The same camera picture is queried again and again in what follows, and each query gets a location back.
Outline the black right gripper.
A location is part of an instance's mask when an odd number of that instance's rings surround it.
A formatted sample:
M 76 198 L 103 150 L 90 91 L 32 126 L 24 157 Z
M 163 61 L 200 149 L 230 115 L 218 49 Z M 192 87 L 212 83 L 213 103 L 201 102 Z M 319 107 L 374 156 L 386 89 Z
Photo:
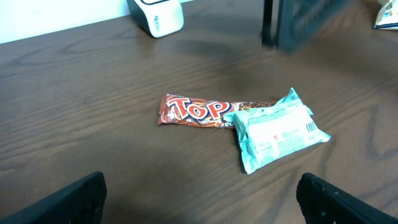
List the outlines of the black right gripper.
M 308 41 L 348 0 L 281 0 L 276 46 L 293 52 Z

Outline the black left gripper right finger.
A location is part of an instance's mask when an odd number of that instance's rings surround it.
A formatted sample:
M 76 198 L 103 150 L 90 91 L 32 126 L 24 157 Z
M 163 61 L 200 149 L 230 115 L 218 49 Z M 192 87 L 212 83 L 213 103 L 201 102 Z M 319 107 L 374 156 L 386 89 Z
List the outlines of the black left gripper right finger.
M 397 219 L 306 172 L 296 199 L 306 224 L 397 224 Z

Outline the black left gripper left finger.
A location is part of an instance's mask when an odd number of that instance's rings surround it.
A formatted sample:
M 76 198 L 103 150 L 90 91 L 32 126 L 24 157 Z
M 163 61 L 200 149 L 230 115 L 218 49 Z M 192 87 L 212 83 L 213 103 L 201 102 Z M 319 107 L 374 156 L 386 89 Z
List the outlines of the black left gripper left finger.
M 100 224 L 107 196 L 100 171 L 93 172 L 1 220 L 1 224 Z

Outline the teal wet wipes pack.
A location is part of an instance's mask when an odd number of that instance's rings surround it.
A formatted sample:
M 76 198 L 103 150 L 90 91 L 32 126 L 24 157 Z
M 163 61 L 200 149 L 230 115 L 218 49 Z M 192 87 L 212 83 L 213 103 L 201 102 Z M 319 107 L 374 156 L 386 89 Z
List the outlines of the teal wet wipes pack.
M 320 130 L 313 113 L 296 91 L 270 107 L 234 111 L 224 115 L 236 128 L 244 170 L 252 174 L 261 167 L 331 136 Z

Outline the yellow wiper bag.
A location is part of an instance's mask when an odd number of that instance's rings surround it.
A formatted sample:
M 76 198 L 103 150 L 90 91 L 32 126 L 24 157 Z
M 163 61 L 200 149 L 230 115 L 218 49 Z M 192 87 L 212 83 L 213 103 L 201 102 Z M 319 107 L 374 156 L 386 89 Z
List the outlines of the yellow wiper bag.
M 374 29 L 397 30 L 397 0 L 379 2 L 382 7 L 377 14 Z

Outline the orange Top chocolate bar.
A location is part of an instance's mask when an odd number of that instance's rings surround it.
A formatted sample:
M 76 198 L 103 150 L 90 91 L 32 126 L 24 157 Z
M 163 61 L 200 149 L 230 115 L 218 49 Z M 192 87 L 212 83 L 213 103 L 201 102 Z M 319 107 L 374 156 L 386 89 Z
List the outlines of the orange Top chocolate bar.
M 223 116 L 234 111 L 252 108 L 269 107 L 276 104 L 270 102 L 225 102 L 189 98 L 180 95 L 164 95 L 159 109 L 158 125 L 177 124 L 196 128 L 233 129 L 234 124 L 225 121 Z

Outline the white barcode scanner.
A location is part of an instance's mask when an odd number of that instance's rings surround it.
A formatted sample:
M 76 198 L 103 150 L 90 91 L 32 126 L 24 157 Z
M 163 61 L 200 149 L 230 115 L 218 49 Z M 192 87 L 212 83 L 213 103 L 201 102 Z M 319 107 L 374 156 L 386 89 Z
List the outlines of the white barcode scanner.
M 127 0 L 134 22 L 153 38 L 182 29 L 184 16 L 179 0 Z

